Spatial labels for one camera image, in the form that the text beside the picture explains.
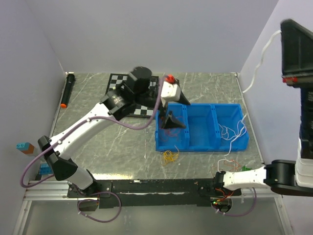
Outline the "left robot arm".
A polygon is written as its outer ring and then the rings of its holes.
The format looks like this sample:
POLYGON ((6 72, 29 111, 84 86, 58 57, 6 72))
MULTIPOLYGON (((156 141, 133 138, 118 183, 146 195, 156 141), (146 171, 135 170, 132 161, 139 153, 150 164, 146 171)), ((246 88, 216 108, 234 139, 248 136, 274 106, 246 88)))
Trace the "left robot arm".
POLYGON ((43 136, 38 140, 44 159, 56 180, 69 181, 86 197, 99 191, 99 184, 93 175, 87 169, 79 167, 71 156, 80 146, 114 123, 128 129, 142 130, 159 114, 163 129, 185 128, 183 122, 168 110, 169 102, 190 105, 179 80, 165 75, 151 87, 152 78, 152 71, 147 67, 135 67, 75 124, 51 138, 43 136), (138 105, 153 110, 148 122, 141 126, 122 122, 138 105))

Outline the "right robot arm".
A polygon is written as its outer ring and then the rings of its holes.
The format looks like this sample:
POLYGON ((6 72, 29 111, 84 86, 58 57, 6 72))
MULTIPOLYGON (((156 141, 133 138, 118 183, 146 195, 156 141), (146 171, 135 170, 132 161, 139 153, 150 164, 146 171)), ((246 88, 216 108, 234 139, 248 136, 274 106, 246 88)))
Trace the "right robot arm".
POLYGON ((296 161, 274 160, 255 170, 217 172, 213 189, 219 195, 242 188, 269 188, 280 195, 313 195, 313 33, 292 19, 280 23, 282 81, 299 88, 301 124, 296 161))

